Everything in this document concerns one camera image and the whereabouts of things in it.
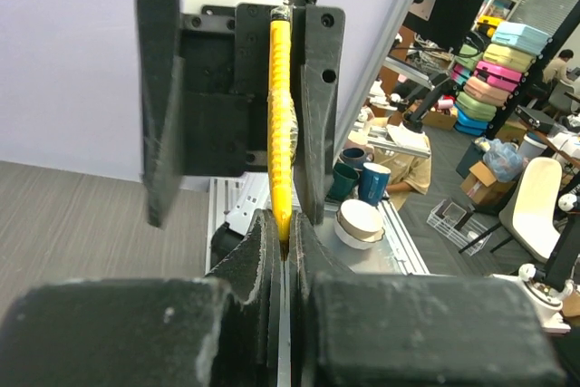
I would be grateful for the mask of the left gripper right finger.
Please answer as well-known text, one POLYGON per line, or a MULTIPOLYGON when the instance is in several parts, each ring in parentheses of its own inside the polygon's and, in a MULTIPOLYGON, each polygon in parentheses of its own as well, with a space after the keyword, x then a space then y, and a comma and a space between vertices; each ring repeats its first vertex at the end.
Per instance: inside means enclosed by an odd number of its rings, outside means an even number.
POLYGON ((295 213, 295 386, 562 386, 534 307, 496 278, 354 273, 295 213))

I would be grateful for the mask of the open cardboard box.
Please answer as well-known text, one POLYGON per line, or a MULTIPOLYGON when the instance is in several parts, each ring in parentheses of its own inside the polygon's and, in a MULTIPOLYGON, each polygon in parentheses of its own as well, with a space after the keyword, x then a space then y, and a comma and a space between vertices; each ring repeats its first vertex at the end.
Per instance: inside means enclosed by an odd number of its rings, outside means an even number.
POLYGON ((460 188, 475 205, 496 206, 515 185, 515 181, 498 181, 494 173, 480 160, 469 168, 468 176, 460 188))

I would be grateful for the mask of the white plastic chair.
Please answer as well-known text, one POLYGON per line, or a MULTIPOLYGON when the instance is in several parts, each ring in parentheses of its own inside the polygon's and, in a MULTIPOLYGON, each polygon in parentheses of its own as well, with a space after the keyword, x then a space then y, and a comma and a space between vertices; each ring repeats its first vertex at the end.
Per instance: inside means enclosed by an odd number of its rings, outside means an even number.
POLYGON ((546 263, 560 237, 554 225, 554 214, 561 178, 562 168, 556 160, 536 157, 529 161, 513 195, 499 211, 498 222, 470 240, 459 252, 468 251, 503 228, 507 237, 490 249, 492 253, 515 241, 532 259, 546 263))

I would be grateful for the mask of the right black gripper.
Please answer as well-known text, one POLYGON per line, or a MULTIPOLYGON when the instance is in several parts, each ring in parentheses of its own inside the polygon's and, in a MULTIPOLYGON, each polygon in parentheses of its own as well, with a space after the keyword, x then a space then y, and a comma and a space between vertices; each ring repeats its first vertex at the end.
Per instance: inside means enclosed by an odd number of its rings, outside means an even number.
MULTIPOLYGON (((271 10, 209 5, 181 19, 179 0, 135 0, 142 182, 151 226, 164 226, 183 173, 239 177, 266 171, 271 10)), ((302 21, 297 195, 315 226, 324 219, 332 184, 345 16, 339 8, 308 5, 302 21)))

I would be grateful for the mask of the stacked white bowls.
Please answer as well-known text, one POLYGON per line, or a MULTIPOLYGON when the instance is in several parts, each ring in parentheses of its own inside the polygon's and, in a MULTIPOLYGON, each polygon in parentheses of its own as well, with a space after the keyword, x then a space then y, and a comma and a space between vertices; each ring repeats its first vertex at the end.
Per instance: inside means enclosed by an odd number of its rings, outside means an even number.
POLYGON ((333 227, 345 245, 362 251, 375 247, 385 235, 380 212, 359 199, 347 199, 340 205, 333 227))

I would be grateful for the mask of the blue mug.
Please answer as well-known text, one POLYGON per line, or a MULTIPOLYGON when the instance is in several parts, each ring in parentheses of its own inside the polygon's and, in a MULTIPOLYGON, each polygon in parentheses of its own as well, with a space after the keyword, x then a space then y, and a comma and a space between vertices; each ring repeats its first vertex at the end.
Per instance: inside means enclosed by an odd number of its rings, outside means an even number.
POLYGON ((358 185, 358 199, 376 207, 383 199, 390 176, 389 168, 374 162, 364 163, 358 185))

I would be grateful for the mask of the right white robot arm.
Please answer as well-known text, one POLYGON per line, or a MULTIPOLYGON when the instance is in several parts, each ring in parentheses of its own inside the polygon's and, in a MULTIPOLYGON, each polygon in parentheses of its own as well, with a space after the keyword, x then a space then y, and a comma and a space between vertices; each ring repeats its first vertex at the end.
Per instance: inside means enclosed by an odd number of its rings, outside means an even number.
POLYGON ((332 183, 345 17, 316 0, 135 0, 140 55, 142 181, 161 227, 189 176, 240 178, 213 218, 236 239, 268 204, 270 33, 291 30, 287 75, 298 125, 290 200, 312 223, 332 183))

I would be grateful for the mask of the aluminium frame rail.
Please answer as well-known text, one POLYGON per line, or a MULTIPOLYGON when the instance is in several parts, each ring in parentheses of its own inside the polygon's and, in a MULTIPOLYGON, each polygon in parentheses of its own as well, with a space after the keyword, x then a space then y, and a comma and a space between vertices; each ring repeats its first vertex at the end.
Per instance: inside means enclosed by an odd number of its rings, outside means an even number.
POLYGON ((384 200, 378 206, 382 215, 386 236, 393 251, 396 262, 405 275, 429 275, 419 250, 398 211, 389 200, 384 200))

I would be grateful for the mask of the dark green mug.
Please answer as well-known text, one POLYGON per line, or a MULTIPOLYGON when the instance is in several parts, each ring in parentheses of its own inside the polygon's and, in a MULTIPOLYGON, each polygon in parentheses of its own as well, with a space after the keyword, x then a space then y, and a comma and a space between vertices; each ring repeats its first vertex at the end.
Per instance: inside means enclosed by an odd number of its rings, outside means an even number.
POLYGON ((359 173, 349 165, 337 162, 333 167, 333 184, 327 197, 337 201, 348 198, 359 180, 359 173))

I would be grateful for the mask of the yellow utility knife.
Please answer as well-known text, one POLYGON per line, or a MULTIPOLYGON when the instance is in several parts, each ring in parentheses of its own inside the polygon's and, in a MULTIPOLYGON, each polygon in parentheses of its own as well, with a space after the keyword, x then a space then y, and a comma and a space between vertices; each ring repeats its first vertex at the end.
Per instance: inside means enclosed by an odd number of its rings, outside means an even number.
POLYGON ((267 120, 267 169, 271 209, 277 225, 281 258, 289 251, 292 206, 292 163, 297 139, 294 101, 291 95, 292 8, 271 10, 269 25, 269 77, 267 120))

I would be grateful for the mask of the seated person beige shirt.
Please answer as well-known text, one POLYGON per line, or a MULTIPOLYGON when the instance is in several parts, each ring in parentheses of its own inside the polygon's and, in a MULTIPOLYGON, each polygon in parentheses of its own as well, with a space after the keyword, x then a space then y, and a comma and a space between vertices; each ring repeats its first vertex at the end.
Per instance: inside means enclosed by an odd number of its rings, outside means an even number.
POLYGON ((386 195, 396 210, 400 210, 409 196, 426 195, 431 183, 431 157, 422 158, 404 153, 376 149, 372 146, 373 161, 391 171, 386 195))

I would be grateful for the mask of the stack of pastel cases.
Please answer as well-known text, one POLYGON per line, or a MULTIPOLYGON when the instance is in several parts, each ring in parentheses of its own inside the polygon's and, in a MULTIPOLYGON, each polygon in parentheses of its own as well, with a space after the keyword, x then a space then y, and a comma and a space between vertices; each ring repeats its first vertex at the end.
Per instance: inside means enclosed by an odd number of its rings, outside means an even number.
POLYGON ((451 70, 459 86, 455 129, 483 136, 500 125, 509 102, 530 82, 530 70, 551 42, 550 34, 533 26, 480 17, 475 35, 461 47, 451 70))

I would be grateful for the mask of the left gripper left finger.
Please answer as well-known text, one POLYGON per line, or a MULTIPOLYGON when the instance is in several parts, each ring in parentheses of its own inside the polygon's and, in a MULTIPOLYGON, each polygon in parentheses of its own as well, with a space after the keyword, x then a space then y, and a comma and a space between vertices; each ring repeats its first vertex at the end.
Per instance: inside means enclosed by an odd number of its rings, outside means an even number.
POLYGON ((277 228, 259 210, 201 278, 81 279, 16 298, 1 323, 4 386, 272 386, 277 228))

